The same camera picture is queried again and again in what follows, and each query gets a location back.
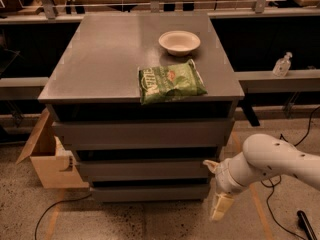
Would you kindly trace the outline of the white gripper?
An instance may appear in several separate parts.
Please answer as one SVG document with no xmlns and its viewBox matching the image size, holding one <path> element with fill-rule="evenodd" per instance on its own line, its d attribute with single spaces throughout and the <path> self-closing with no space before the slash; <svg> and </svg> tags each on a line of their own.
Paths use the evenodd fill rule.
<svg viewBox="0 0 320 240">
<path fill-rule="evenodd" d="M 229 170 L 231 159 L 218 163 L 212 160 L 204 160 L 203 164 L 215 175 L 216 192 L 213 195 L 210 219 L 212 221 L 221 220 L 234 202 L 232 195 L 238 195 L 247 189 L 239 184 Z"/>
</svg>

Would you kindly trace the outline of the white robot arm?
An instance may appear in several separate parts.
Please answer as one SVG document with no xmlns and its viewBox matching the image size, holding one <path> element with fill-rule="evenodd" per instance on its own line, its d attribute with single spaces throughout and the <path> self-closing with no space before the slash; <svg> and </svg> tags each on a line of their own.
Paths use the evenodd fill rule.
<svg viewBox="0 0 320 240">
<path fill-rule="evenodd" d="M 214 174 L 215 193 L 210 219 L 219 221 L 236 195 L 250 184 L 288 175 L 320 190 L 320 156 L 299 151 L 294 145 L 266 134 L 248 137 L 242 151 L 222 162 L 204 160 Z"/>
</svg>

